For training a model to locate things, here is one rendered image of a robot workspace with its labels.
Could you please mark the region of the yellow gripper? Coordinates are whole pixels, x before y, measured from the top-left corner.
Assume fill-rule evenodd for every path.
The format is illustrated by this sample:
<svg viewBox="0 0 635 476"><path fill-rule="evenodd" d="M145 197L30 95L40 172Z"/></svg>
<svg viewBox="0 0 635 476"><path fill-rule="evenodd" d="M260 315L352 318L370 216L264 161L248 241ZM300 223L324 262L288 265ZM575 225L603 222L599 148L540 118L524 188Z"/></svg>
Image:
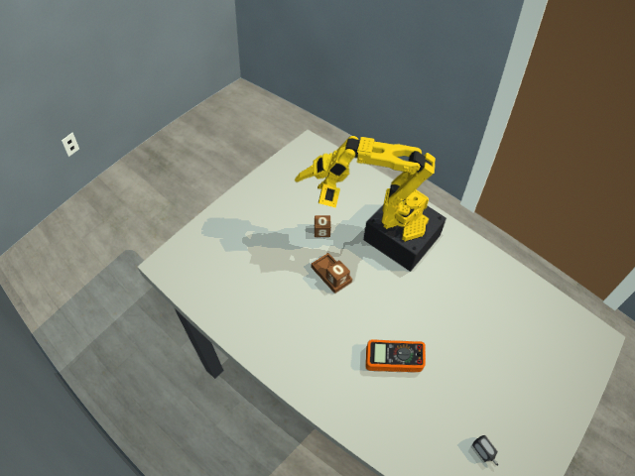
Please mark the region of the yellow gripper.
<svg viewBox="0 0 635 476"><path fill-rule="evenodd" d="M340 192L340 188L336 187L336 183L343 181L349 175L349 169L340 178L332 175L327 171L331 158L331 153L318 156L309 168L297 175L295 182L299 182L313 176L317 179L325 178L325 180L317 187L317 189L321 189L318 203L336 207Z"/></svg>

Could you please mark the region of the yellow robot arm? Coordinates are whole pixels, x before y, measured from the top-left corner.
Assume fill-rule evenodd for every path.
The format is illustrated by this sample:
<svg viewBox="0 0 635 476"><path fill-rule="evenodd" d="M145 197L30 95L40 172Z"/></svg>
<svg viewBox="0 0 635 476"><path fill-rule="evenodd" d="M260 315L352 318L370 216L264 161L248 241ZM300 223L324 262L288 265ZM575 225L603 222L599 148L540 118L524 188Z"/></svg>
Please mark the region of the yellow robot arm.
<svg viewBox="0 0 635 476"><path fill-rule="evenodd" d="M397 158L402 156L409 157L409 162ZM340 178L354 158L357 158L359 164L387 167L402 172L391 182L390 188L386 189L382 223L386 229L396 225L405 226L402 237L405 242L423 236L429 221L422 214L427 199L415 190L434 173L435 158L429 153L422 155L419 148L379 143L364 137L358 140L357 137L350 136L332 153L327 171Z"/></svg>

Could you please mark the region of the orange digital multimeter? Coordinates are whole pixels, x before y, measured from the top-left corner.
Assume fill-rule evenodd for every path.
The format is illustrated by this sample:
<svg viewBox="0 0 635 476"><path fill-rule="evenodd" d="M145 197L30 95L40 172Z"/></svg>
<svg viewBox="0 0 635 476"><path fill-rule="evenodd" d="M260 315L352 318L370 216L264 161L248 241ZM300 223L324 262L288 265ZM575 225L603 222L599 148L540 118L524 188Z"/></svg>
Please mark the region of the orange digital multimeter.
<svg viewBox="0 0 635 476"><path fill-rule="evenodd" d="M426 365L426 345L421 341L369 340L366 369L369 371L421 372Z"/></svg>

